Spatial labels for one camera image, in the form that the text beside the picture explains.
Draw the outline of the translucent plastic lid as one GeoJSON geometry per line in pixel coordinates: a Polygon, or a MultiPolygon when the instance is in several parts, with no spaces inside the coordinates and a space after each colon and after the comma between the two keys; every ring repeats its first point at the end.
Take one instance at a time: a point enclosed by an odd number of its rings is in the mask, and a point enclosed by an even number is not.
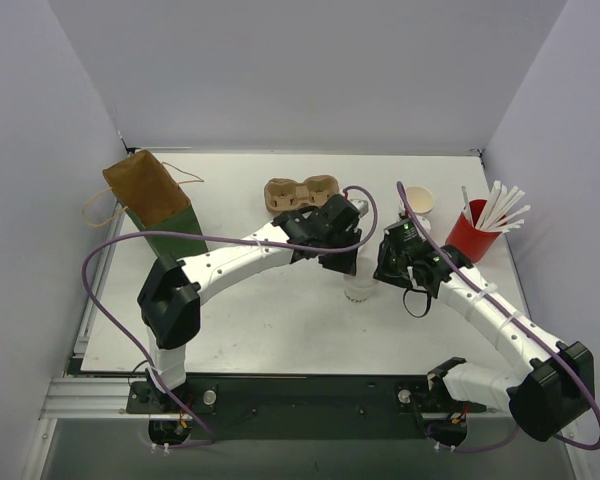
{"type": "Polygon", "coordinates": [[[356,275],[372,277],[377,267],[377,262],[368,257],[359,256],[356,261],[356,275]]]}
{"type": "Polygon", "coordinates": [[[377,281],[373,277],[344,275],[343,290],[372,291],[374,293],[377,281]]]}

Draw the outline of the white paper cup with text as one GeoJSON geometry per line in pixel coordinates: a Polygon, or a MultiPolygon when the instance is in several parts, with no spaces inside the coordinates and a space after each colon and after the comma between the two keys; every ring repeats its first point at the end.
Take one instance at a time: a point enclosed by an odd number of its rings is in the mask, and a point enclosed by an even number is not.
{"type": "Polygon", "coordinates": [[[351,302],[361,303],[369,300],[373,295],[372,291],[345,290],[345,297],[351,302]]]}

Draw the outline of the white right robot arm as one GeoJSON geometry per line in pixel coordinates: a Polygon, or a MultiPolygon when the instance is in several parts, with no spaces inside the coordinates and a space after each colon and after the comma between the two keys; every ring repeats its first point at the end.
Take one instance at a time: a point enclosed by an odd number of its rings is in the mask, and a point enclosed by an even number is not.
{"type": "Polygon", "coordinates": [[[434,248],[411,219],[384,231],[374,273],[380,282],[424,293],[461,315],[508,367],[454,357],[427,375],[432,397],[480,404],[510,414],[530,437],[546,441],[591,408],[593,355],[568,345],[516,310],[453,246],[434,248]]]}

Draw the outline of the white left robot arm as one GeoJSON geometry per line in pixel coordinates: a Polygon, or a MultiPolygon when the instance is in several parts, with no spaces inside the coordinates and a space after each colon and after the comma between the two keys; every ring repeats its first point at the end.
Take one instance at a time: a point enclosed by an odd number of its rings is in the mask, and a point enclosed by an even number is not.
{"type": "Polygon", "coordinates": [[[316,258],[328,270],[356,273],[359,220],[367,200],[335,194],[321,207],[281,213],[246,237],[245,244],[154,262],[138,296],[149,335],[149,398],[163,411],[184,402],[186,344],[201,328],[201,307],[233,285],[269,269],[316,258]]]}

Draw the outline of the brown cardboard cup carrier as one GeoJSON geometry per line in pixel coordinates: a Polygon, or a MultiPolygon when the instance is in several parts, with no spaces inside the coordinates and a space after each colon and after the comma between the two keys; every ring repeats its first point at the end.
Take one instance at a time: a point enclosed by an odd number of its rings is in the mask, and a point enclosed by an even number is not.
{"type": "Polygon", "coordinates": [[[301,207],[322,207],[340,192],[338,181],[330,175],[317,175],[297,182],[286,178],[273,178],[264,186],[266,210],[274,215],[301,207]]]}

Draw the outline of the red straw holder cup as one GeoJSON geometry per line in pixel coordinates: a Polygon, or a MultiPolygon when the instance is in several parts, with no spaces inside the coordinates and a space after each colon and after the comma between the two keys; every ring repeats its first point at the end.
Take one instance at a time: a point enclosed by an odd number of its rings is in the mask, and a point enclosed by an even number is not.
{"type": "Polygon", "coordinates": [[[479,262],[501,236],[501,233],[476,229],[461,213],[451,229],[446,245],[451,245],[465,255],[473,264],[479,262]]]}

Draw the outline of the green paper bag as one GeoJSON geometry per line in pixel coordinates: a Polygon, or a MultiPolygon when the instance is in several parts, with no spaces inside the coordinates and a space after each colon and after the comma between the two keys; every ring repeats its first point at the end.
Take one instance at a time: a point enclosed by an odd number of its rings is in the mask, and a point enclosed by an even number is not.
{"type": "Polygon", "coordinates": [[[202,229],[190,198],[182,187],[203,179],[171,163],[159,161],[147,150],[138,151],[103,170],[121,210],[111,218],[128,216],[141,232],[167,231],[200,235],[202,229]]]}

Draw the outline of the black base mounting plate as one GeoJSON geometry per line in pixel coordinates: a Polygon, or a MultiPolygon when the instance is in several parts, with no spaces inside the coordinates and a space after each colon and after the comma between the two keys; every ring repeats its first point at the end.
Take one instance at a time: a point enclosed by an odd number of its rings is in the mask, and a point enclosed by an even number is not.
{"type": "Polygon", "coordinates": [[[126,412],[146,415],[158,441],[404,440],[429,419],[485,407],[456,401],[423,375],[193,374],[168,396],[145,378],[130,385],[126,412]]]}

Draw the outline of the aluminium rail frame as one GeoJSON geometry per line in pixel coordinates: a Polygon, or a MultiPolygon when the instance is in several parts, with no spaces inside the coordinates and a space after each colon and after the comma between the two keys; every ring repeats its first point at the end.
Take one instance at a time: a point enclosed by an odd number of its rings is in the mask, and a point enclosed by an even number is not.
{"type": "Polygon", "coordinates": [[[59,421],[127,417],[123,410],[125,372],[80,371],[89,341],[95,336],[95,320],[96,308],[91,300],[87,300],[77,333],[72,337],[70,356],[60,375],[49,383],[21,475],[23,479],[44,477],[45,468],[51,464],[49,453],[59,421]]]}

